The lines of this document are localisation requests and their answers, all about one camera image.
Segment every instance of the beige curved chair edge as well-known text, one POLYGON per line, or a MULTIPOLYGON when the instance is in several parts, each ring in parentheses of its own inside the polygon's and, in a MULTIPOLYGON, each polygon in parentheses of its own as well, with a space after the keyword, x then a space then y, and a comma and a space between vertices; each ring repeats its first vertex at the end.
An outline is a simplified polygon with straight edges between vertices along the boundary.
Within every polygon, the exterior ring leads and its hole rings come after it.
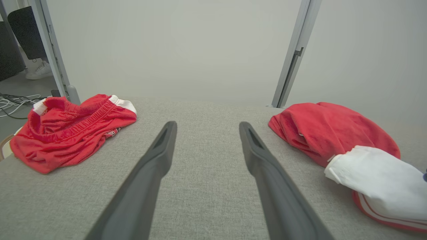
POLYGON ((9 144, 9 141, 14 137, 15 135, 9 135, 8 137, 6 137, 5 139, 3 139, 3 141, 0 142, 0 161, 3 160, 5 158, 5 156, 3 155, 3 147, 6 144, 9 144))

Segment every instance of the white sneaker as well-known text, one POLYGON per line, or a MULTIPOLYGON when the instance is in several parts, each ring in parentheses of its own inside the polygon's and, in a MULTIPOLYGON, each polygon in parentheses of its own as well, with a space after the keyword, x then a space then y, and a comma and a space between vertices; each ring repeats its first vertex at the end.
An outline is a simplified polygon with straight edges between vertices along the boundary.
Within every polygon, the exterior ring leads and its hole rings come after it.
POLYGON ((50 64, 47 61, 42 61, 40 66, 33 73, 27 73, 25 77, 29 80, 37 80, 45 77, 53 76, 50 64))

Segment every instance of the white cloth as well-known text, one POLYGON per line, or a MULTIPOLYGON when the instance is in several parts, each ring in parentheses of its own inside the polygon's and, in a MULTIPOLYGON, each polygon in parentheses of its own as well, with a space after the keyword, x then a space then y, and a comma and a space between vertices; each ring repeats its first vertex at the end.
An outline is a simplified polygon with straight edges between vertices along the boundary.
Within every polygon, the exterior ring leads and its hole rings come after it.
POLYGON ((355 146, 335 156, 325 175, 357 191, 362 208, 377 220, 427 230, 427 182, 412 165, 378 148, 355 146))

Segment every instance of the red trim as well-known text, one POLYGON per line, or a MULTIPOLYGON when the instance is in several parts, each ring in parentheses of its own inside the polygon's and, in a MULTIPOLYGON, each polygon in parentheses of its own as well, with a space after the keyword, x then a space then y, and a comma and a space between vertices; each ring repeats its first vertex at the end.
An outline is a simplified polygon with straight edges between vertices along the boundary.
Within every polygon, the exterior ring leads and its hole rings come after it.
POLYGON ((389 226, 392 226, 392 227, 394 227, 394 228, 400 228, 400 229, 405 229, 405 230, 411 230, 411 231, 418 231, 418 232, 423 232, 423 233, 427 233, 427 229, 421 229, 421 228, 415 228, 415 227, 411 227, 411 226, 407 226, 407 225, 402 225, 402 224, 398 224, 398 223, 394 223, 394 222, 387 222, 387 221, 383 221, 383 220, 380 220, 380 219, 378 219, 378 218, 375 218, 374 216, 372 216, 372 215, 370 215, 370 214, 368 214, 366 211, 365 211, 365 209, 363 209, 363 207, 362 207, 362 204, 360 203, 360 198, 359 198, 359 195, 358 195, 358 192, 356 192, 356 191, 353 191, 352 193, 352 197, 353 197, 353 200, 354 200, 354 203, 356 203, 356 206, 364 213, 364 214, 366 214, 366 215, 368 215, 368 217, 370 217, 370 218, 372 218, 373 220, 375 220, 375 221, 377 221, 377 222, 380 222, 380 223, 382 223, 382 224, 386 224, 386 225, 389 225, 389 226))

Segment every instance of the table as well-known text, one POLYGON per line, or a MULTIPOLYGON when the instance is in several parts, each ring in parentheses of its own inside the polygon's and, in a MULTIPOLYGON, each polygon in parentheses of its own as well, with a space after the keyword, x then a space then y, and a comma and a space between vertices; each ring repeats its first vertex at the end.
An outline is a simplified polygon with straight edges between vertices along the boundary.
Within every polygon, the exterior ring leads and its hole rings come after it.
MULTIPOLYGON (((268 239, 255 184, 239 137, 252 124, 338 239, 425 239, 381 225, 353 203, 351 190, 325 177, 324 168, 281 140, 268 126, 280 108, 125 98, 138 120, 106 141, 92 157, 48 175, 14 156, 0 162, 0 239, 83 239, 163 125, 178 133, 172 166, 162 179, 150 239, 268 239)), ((402 159, 426 166, 423 132, 381 125, 396 140, 402 159)))

